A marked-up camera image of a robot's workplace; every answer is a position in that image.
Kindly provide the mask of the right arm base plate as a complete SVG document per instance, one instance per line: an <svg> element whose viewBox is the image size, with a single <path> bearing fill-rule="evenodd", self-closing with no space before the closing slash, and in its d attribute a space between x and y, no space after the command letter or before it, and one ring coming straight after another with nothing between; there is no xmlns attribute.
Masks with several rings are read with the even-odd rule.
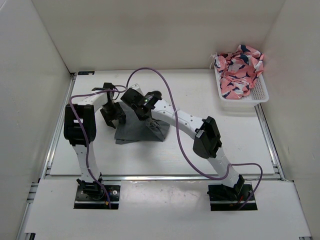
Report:
<svg viewBox="0 0 320 240"><path fill-rule="evenodd" d="M253 195L250 200L242 207L241 205L248 199L253 191L251 184L244 184L238 195L227 195L223 185L208 185L207 194L209 196L210 210L218 211L257 211L257 203Z"/></svg>

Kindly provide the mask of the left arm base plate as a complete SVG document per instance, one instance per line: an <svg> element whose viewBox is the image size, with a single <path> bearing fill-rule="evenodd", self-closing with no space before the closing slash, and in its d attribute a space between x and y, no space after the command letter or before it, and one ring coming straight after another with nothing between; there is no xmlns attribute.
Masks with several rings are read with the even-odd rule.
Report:
<svg viewBox="0 0 320 240"><path fill-rule="evenodd" d="M98 195L88 195L80 186L77 187L74 200L74 209L94 209L94 210L118 210L121 195L120 185L105 185L111 204L107 202L107 197L102 192Z"/></svg>

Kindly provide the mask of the grey shorts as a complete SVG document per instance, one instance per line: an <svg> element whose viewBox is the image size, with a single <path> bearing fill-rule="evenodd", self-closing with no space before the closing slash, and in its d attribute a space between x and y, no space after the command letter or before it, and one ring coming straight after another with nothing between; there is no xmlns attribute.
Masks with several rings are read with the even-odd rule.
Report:
<svg viewBox="0 0 320 240"><path fill-rule="evenodd" d="M164 121L156 120L156 128L148 128L145 121L140 121L134 111L122 101L119 102L126 114L126 123L118 123L114 134L115 143L124 145L134 142L163 142L170 129Z"/></svg>

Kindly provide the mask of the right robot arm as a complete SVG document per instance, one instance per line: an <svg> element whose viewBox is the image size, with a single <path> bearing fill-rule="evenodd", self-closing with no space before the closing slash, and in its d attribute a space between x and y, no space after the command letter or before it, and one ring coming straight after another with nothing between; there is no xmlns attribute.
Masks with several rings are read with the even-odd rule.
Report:
<svg viewBox="0 0 320 240"><path fill-rule="evenodd" d="M244 178L232 166L222 148L221 134L214 118L200 118L178 110L173 102L162 98L159 91L143 95L135 88L129 88L121 100L130 107L140 121L154 119L163 121L176 129L180 151L188 164L200 175L210 180L221 181L217 186L217 197L235 201L243 193ZM200 171L188 159L183 150L180 131L193 140L192 150L202 159L207 160L218 174L212 177Z"/></svg>

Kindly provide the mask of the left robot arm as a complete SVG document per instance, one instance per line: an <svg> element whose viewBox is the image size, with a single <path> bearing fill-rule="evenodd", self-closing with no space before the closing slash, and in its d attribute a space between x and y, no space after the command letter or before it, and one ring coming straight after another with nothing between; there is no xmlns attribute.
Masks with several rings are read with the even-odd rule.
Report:
<svg viewBox="0 0 320 240"><path fill-rule="evenodd" d="M114 94L120 94L118 85L105 82L91 93L72 95L64 110L63 135L73 147L81 177L77 180L80 190L93 200L106 199L109 194L102 183L93 142L97 136L96 112L100 111L106 125L115 128L114 122L126 122L126 114L120 104L114 101Z"/></svg>

